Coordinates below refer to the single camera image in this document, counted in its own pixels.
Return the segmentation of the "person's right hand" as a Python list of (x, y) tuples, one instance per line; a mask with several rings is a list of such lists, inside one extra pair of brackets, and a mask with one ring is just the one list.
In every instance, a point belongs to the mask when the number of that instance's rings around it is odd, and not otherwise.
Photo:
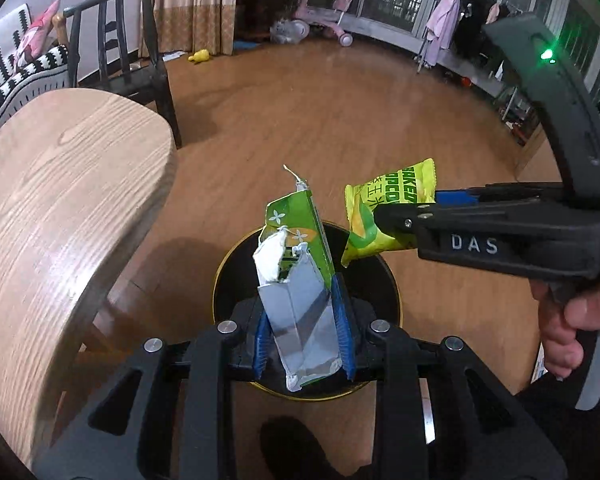
[(532, 296), (539, 301), (539, 329), (544, 348), (545, 368), (566, 379), (582, 363), (584, 351), (577, 342), (577, 331), (600, 330), (600, 286), (572, 298), (565, 307), (550, 296), (550, 286), (531, 280)]

